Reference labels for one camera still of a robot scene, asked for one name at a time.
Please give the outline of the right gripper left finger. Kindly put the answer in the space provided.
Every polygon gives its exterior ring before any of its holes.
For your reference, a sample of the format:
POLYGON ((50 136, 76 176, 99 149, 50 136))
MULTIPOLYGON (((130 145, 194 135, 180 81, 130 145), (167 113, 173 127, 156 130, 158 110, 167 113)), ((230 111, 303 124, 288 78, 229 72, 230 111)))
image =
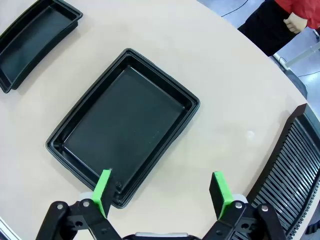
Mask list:
POLYGON ((103 170, 92 196, 68 205, 53 202, 36 236, 37 240, 72 240, 88 230, 94 240, 119 240, 120 235, 107 219, 116 191, 112 170, 103 170))

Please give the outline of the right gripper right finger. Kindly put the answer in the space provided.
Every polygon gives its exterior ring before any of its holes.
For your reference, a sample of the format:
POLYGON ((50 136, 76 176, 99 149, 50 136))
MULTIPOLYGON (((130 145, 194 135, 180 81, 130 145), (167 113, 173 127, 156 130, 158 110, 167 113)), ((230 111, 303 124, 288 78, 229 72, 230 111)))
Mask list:
POLYGON ((221 171, 212 173, 209 193, 217 220, 205 240, 230 240, 236 232, 247 234, 250 240, 286 239, 275 208, 269 203, 253 207, 235 200, 221 171))

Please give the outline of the person's right hand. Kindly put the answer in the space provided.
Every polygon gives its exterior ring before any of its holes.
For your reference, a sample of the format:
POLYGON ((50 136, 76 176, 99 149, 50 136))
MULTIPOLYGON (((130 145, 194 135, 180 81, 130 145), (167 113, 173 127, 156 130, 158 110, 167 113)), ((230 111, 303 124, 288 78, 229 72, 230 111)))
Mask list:
POLYGON ((290 32, 298 34, 306 28, 308 20, 301 18, 292 12, 287 19, 283 20, 283 22, 290 32))

